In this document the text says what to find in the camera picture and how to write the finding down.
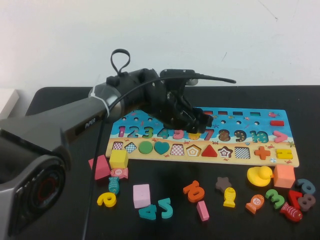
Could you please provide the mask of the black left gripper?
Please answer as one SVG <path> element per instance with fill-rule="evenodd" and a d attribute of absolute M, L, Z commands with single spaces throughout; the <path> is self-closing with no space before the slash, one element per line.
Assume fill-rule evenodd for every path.
<path fill-rule="evenodd" d="M 165 79 L 149 82 L 145 87 L 144 112 L 171 130 L 202 133 L 203 125 L 211 125 L 213 117 L 185 100 L 186 79 Z"/>

